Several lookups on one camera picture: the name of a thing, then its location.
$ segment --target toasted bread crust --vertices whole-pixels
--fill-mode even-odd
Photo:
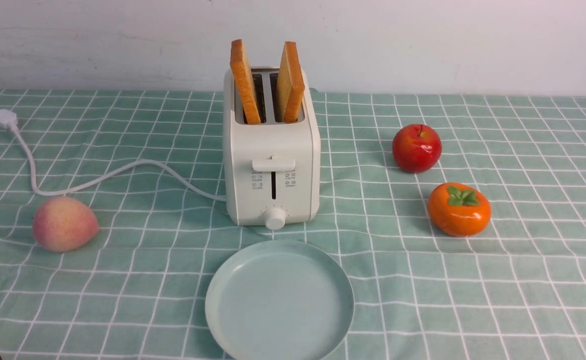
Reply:
[[[247,51],[242,39],[236,39],[231,43],[231,71],[235,78],[235,86],[240,93],[240,100],[249,124],[259,124],[260,112],[257,108],[257,94],[249,64]]]
[[[282,50],[277,76],[277,99],[279,100],[279,116],[284,123],[298,121],[305,85],[302,67],[295,42],[286,41]]]

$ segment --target toaster knob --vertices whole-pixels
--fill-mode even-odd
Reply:
[[[270,230],[279,230],[284,226],[287,219],[287,214],[279,207],[273,207],[264,212],[264,225]]]

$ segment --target toaster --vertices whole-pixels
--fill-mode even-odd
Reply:
[[[260,123],[249,124],[231,69],[224,76],[226,209],[238,226],[279,230],[319,209],[321,139],[307,75],[297,121],[277,119],[277,67],[252,67]]]

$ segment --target toaster cord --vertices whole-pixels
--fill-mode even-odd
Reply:
[[[129,170],[135,166],[151,165],[151,166],[160,167],[161,169],[167,171],[167,173],[174,176],[177,180],[179,180],[179,182],[184,184],[188,189],[190,189],[191,191],[193,191],[196,194],[199,194],[201,196],[204,196],[206,198],[216,200],[216,201],[222,201],[222,202],[227,201],[226,196],[217,196],[214,194],[206,193],[206,192],[202,191],[201,189],[198,189],[197,187],[193,186],[190,182],[188,182],[185,178],[183,178],[178,173],[176,173],[169,166],[167,166],[166,164],[163,164],[162,162],[156,161],[156,160],[133,161],[133,162],[126,164],[120,168],[117,168],[109,173],[105,173],[104,175],[102,175],[98,178],[95,178],[94,180],[91,180],[85,184],[74,186],[69,189],[58,190],[58,191],[42,191],[41,189],[38,188],[37,181],[35,178],[36,171],[35,171],[35,160],[33,159],[33,154],[29,150],[28,145],[26,145],[26,142],[22,138],[22,135],[20,135],[20,130],[17,127],[17,114],[15,112],[12,112],[7,109],[0,109],[0,126],[2,126],[4,129],[8,128],[9,130],[11,130],[11,132],[15,135],[15,137],[19,141],[19,144],[21,145],[21,147],[24,149],[24,152],[26,153],[26,157],[28,158],[28,164],[30,164],[30,186],[32,187],[35,194],[38,194],[40,196],[61,196],[64,194],[69,194],[72,192],[81,191],[81,190],[86,189],[88,187],[92,187],[99,182],[103,182],[104,180],[107,180],[108,178],[110,178],[112,176],[115,176],[119,173],[122,173],[123,171]]]

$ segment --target persimmon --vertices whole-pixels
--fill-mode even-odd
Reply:
[[[491,203],[473,187],[445,182],[430,194],[428,216],[452,237],[471,237],[482,232],[491,221]]]

